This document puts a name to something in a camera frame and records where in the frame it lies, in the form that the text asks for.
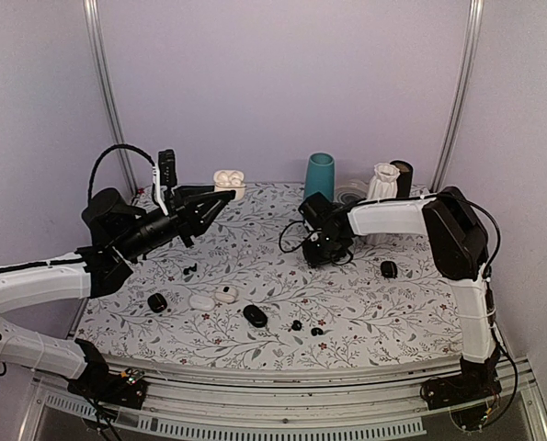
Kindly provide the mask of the cream earbud case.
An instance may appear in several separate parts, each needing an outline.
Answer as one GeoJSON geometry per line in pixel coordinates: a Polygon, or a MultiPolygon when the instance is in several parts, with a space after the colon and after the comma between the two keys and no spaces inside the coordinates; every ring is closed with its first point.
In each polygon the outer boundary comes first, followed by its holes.
{"type": "Polygon", "coordinates": [[[214,191],[223,192],[233,190],[234,201],[244,198],[246,191],[245,174],[239,170],[218,170],[213,175],[214,191]]]}

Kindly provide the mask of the black earbud charging case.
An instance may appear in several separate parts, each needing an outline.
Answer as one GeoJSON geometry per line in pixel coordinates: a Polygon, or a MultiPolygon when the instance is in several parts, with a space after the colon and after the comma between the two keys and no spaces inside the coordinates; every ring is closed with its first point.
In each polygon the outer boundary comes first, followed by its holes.
{"type": "Polygon", "coordinates": [[[385,278],[397,278],[398,267],[393,261],[383,261],[380,264],[380,271],[385,278]]]}

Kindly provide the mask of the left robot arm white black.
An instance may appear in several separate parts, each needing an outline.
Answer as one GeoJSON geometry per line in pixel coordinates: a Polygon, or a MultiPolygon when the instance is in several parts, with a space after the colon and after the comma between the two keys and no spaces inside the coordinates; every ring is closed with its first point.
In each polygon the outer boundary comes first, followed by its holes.
{"type": "Polygon", "coordinates": [[[79,379],[95,398],[108,398],[116,381],[93,344],[18,327],[4,320],[4,314],[116,293],[140,257],[175,238],[192,246],[234,198],[232,190],[183,186],[168,194],[164,209],[146,211],[128,204],[115,188],[99,191],[82,213],[90,245],[49,260],[0,267],[0,362],[79,379]]]}

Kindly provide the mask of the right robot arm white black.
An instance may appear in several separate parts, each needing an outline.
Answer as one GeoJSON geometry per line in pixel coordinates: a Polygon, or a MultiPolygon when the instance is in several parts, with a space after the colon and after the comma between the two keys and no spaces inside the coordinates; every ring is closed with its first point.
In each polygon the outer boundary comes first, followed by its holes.
{"type": "Polygon", "coordinates": [[[361,200],[339,205],[322,193],[298,207],[310,235],[302,253],[312,267],[350,257],[356,236],[416,234],[427,237],[433,262],[452,290],[462,329],[461,372],[450,379],[432,379],[425,391],[432,398],[472,401],[501,391],[496,379],[500,344],[495,339],[496,307],[489,287],[495,254],[477,216],[479,207],[457,187],[409,198],[361,200]]]}

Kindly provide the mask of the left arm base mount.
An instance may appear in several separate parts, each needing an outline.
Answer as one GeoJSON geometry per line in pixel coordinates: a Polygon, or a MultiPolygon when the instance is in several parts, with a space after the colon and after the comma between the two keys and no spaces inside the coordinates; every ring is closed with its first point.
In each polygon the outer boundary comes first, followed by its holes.
{"type": "Polygon", "coordinates": [[[67,380],[67,390],[92,401],[141,410],[148,390],[144,373],[133,368],[110,373],[105,358],[92,343],[79,338],[74,341],[84,352],[85,370],[78,378],[67,380]]]}

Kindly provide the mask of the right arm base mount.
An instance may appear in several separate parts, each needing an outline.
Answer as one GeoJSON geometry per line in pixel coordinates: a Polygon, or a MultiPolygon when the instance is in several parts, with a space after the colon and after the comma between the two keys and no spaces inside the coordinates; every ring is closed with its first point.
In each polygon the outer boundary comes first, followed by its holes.
{"type": "Polygon", "coordinates": [[[429,410],[494,397],[502,390],[497,379],[496,364],[495,359],[474,363],[462,357],[459,374],[424,381],[420,387],[420,397],[429,410]]]}

